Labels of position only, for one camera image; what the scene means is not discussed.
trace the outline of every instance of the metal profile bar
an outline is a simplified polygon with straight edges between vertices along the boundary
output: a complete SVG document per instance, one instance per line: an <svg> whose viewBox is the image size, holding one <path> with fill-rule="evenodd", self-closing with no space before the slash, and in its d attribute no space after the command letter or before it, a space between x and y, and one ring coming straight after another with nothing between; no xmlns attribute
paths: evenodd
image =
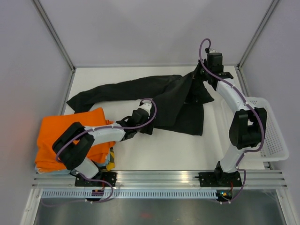
<svg viewBox="0 0 300 225"><path fill-rule="evenodd" d="M245 96L250 96L249 88L247 86L245 77L244 77L241 69L238 66L235 66L234 68L235 68L235 72L237 74L237 77L238 77L238 80L239 80L239 83L240 83L241 91L243 92L243 94Z"/></svg>
<svg viewBox="0 0 300 225"><path fill-rule="evenodd" d="M39 0L32 0L32 2L33 2L33 5L35 6L35 8L37 9L38 13L40 14L42 20L44 21L47 29L49 30L52 38L54 39L56 45L58 46L61 55L63 56L63 58L65 59L65 61L69 65L69 67L71 68L72 72L74 72L75 66L72 63L72 61L71 61L64 45L62 44L57 32L55 31L55 29L54 29L48 15L47 15L46 11L45 11L45 9L43 8L41 2Z"/></svg>
<svg viewBox="0 0 300 225"><path fill-rule="evenodd" d="M116 188L121 189L210 189L200 187L195 178L199 172L211 171L116 171ZM36 174L33 188L82 188L75 187L75 178L70 175ZM281 171L249 170L245 189L285 189L286 183Z"/></svg>
<svg viewBox="0 0 300 225"><path fill-rule="evenodd" d="M251 50L253 49L253 46L255 45L256 41L258 40L259 36L261 35L263 29L265 28L267 22L271 18L272 14L274 13L277 5L279 4L280 0L273 0L271 4L269 5L269 8L267 9L265 15L262 18L262 21L260 22L258 28L256 29L253 37L251 38L250 43L248 44L242 58L240 59L240 62L238 63L238 67L243 67L246 59L248 58Z"/></svg>
<svg viewBox="0 0 300 225"><path fill-rule="evenodd" d="M31 189L20 225L34 224L42 192L42 189Z"/></svg>
<svg viewBox="0 0 300 225"><path fill-rule="evenodd" d="M292 204L288 190L276 190L281 210L287 225L300 225L295 206Z"/></svg>

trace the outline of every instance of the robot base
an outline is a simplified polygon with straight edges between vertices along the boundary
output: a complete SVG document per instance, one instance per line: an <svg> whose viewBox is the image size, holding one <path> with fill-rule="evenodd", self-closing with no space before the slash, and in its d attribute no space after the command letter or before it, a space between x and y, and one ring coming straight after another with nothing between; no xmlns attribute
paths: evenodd
<svg viewBox="0 0 300 225"><path fill-rule="evenodd" d="M238 171L226 173L223 172L220 166L220 162L218 162L217 167L214 172L200 172L198 173L200 186L207 188L214 187L231 187L231 182L234 187L241 187L242 182L240 178L240 173Z"/></svg>
<svg viewBox="0 0 300 225"><path fill-rule="evenodd" d="M117 173L116 172L99 172L93 177L94 180L105 180L113 187L116 186ZM84 179L80 174L76 176L75 187L108 187L107 184L98 181L88 181Z"/></svg>

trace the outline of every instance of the white plastic basket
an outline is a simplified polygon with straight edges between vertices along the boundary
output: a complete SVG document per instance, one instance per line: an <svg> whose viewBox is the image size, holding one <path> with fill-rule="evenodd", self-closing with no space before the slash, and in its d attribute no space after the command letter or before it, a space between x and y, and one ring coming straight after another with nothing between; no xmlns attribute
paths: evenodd
<svg viewBox="0 0 300 225"><path fill-rule="evenodd" d="M245 160L263 162L286 160L289 157L289 152L269 102L261 97L247 97L247 100L258 108L264 107L268 116L263 148L257 153L247 153ZM222 102L222 108L225 107L225 104L225 101ZM232 120L228 117L225 117L225 120L229 129Z"/></svg>

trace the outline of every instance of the vented metal strip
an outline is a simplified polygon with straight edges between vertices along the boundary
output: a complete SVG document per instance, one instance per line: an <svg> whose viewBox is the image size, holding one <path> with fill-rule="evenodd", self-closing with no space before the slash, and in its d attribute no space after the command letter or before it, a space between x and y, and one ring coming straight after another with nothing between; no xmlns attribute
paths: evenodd
<svg viewBox="0 0 300 225"><path fill-rule="evenodd" d="M105 189L103 197L110 194ZM93 196L91 189L44 189L43 198L99 198ZM137 190L115 189L113 198L145 198L145 199L216 199L216 190Z"/></svg>

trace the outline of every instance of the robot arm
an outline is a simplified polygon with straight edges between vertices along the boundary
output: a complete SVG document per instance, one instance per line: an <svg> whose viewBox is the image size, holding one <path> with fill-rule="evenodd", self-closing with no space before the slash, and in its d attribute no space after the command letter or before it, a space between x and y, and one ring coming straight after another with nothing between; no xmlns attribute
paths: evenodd
<svg viewBox="0 0 300 225"><path fill-rule="evenodd" d="M89 127L79 122L73 123L53 144L52 149L68 170L76 170L87 178L94 177L98 167L86 156L94 145L106 142L120 142L134 137L140 131L138 126L149 120L152 104L142 103L127 116L109 126Z"/></svg>
<svg viewBox="0 0 300 225"><path fill-rule="evenodd" d="M223 56L221 53L211 52L210 49L206 49L206 53L207 59L203 63L199 61L194 71L194 76L200 76L203 81L207 81L223 97L234 113L229 129L231 144L224 158L217 163L214 173L208 176L209 179L214 179L219 186L226 187L228 181L233 180L233 177L239 176L236 165L244 152L257 146L262 141L259 122L248 106L253 108L258 114L264 132L266 129L267 111L264 108L256 108L250 102L247 102L247 105L244 103L247 97L235 90L233 76L229 72L223 71ZM202 64L221 80L209 74ZM216 186L216 183L211 180L207 183L213 183L212 187Z"/></svg>

